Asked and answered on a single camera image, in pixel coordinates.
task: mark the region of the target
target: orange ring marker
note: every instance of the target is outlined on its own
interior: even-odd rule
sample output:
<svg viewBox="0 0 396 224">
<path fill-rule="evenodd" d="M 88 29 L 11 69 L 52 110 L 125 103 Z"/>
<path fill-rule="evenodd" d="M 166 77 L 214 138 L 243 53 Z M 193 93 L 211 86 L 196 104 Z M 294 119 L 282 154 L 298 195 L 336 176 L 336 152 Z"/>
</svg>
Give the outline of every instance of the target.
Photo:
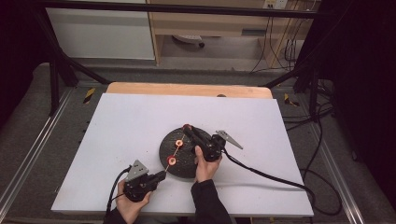
<svg viewBox="0 0 396 224">
<path fill-rule="evenodd" d="M 177 141 L 176 141 L 176 146 L 177 146 L 177 147 L 182 147 L 182 146 L 183 146 L 183 141 L 177 140 Z"/>
<path fill-rule="evenodd" d="M 168 160 L 168 164 L 169 165 L 175 165 L 176 164 L 176 158 L 174 156 L 168 156 L 167 160 Z"/>
</svg>

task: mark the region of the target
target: aluminum rail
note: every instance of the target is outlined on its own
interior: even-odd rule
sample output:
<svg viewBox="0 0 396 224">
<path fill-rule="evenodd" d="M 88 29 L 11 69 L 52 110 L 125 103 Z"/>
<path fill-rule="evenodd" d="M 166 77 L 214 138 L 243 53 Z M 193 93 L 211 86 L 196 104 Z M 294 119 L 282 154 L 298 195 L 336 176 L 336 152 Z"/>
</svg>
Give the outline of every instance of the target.
<svg viewBox="0 0 396 224">
<path fill-rule="evenodd" d="M 308 102 L 306 101 L 304 96 L 298 95 L 297 98 L 302 105 L 303 111 L 306 115 L 309 115 L 308 112 Z M 311 130 L 316 137 L 316 140 L 319 141 L 320 129 L 318 124 L 311 123 Z M 342 171 L 338 167 L 335 159 L 332 156 L 331 150 L 326 143 L 324 137 L 322 138 L 322 143 L 320 146 L 320 155 L 323 159 L 324 164 L 326 165 L 327 170 L 329 171 L 330 177 L 334 186 L 338 189 L 340 193 L 341 200 L 343 202 L 344 211 L 346 212 L 346 216 L 349 219 L 351 224 L 364 224 L 363 216 L 361 215 L 361 211 L 358 205 L 353 199 L 353 195 L 349 190 L 347 182 L 345 181 Z"/>
<path fill-rule="evenodd" d="M 0 223 L 2 223 L 3 219 L 6 217 L 6 214 L 12 203 L 14 202 L 15 198 L 17 197 L 18 192 L 20 191 L 24 181 L 26 180 L 33 166 L 35 165 L 35 161 L 40 155 L 41 150 L 43 149 L 44 145 L 46 145 L 47 140 L 50 138 L 50 134 L 52 133 L 52 130 L 55 128 L 55 125 L 57 124 L 59 118 L 64 112 L 64 109 L 66 108 L 72 92 L 73 88 L 69 88 L 67 91 L 65 91 L 60 100 L 60 106 L 58 110 L 52 117 L 48 118 L 46 124 L 44 125 L 37 139 L 27 153 L 17 173 L 14 175 L 14 177 L 8 184 L 7 189 L 0 197 Z"/>
<path fill-rule="evenodd" d="M 214 14 L 214 15 L 234 15 L 234 16 L 253 16 L 253 17 L 299 18 L 299 19 L 333 19 L 336 16 L 332 12 L 296 11 L 296 10 L 245 8 L 245 7 L 205 7 L 205 6 L 65 1 L 65 0 L 35 0 L 35 3 L 41 7 L 111 10 L 111 11 L 169 12 L 169 13 Z"/>
</svg>

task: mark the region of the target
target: black curtain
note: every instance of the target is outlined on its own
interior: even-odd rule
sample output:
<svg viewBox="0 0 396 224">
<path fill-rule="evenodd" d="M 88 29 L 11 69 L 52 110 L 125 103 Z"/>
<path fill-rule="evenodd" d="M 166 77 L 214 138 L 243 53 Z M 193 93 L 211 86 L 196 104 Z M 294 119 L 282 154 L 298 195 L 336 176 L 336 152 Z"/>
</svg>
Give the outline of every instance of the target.
<svg viewBox="0 0 396 224">
<path fill-rule="evenodd" d="M 41 63 L 50 61 L 46 47 L 41 29 L 32 15 L 26 12 L 25 8 L 20 7 L 20 2 L 2 1 L 0 6 L 0 127 L 4 125 L 29 89 L 33 71 Z"/>
<path fill-rule="evenodd" d="M 318 73 L 333 81 L 334 104 L 350 143 L 396 209 L 395 11 L 393 0 L 354 1 Z M 326 25 L 314 21 L 302 58 L 320 43 L 319 28 Z"/>
</svg>

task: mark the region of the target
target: hand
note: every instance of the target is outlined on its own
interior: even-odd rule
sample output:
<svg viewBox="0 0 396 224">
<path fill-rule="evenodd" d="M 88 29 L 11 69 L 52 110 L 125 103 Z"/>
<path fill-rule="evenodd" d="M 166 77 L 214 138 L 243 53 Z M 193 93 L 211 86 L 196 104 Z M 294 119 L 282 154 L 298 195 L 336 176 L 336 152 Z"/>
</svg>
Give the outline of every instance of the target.
<svg viewBox="0 0 396 224">
<path fill-rule="evenodd" d="M 123 194 L 125 180 L 121 180 L 118 184 L 118 194 Z M 145 198 L 138 203 L 134 203 L 129 200 L 125 195 L 122 195 L 116 199 L 117 209 L 119 210 L 122 218 L 127 224 L 133 224 L 139 216 L 140 210 L 149 203 L 149 196 L 151 191 L 146 194 Z"/>
<path fill-rule="evenodd" d="M 204 158 L 204 152 L 198 146 L 195 147 L 195 155 L 195 163 L 198 163 L 195 180 L 201 183 L 208 179 L 212 179 L 219 168 L 222 157 L 220 156 L 216 161 L 207 162 Z"/>
</svg>

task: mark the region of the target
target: person's right hand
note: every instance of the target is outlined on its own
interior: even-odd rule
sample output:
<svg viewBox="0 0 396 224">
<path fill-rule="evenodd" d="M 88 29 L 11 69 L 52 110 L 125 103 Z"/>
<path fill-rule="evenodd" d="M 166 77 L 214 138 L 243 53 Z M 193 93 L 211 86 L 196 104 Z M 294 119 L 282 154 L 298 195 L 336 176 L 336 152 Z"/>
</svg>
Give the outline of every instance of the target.
<svg viewBox="0 0 396 224">
<path fill-rule="evenodd" d="M 216 161 L 208 162 L 204 158 L 204 152 L 198 146 L 195 147 L 195 155 L 195 163 L 198 163 L 195 180 L 201 183 L 208 179 L 212 179 L 219 168 L 222 157 L 220 156 Z"/>
</svg>

